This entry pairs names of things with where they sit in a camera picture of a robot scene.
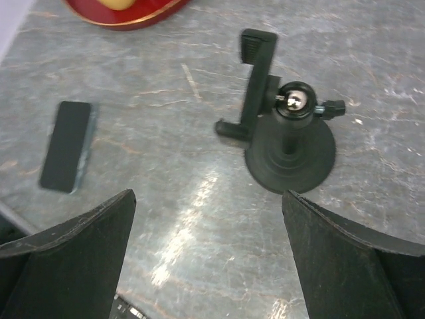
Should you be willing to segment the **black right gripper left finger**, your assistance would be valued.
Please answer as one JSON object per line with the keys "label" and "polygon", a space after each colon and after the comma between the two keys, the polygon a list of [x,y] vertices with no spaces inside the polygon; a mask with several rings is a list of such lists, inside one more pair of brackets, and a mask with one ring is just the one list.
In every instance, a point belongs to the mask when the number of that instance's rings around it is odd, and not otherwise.
{"label": "black right gripper left finger", "polygon": [[135,215],[126,189],[49,229],[1,244],[2,318],[108,318]]}

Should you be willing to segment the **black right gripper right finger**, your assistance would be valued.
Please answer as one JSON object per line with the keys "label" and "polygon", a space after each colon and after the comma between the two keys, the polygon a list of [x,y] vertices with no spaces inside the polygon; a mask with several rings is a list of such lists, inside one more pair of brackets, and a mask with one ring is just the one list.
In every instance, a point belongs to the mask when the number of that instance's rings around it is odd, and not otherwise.
{"label": "black right gripper right finger", "polygon": [[293,191],[283,194],[282,213],[310,318],[424,317],[424,245]]}

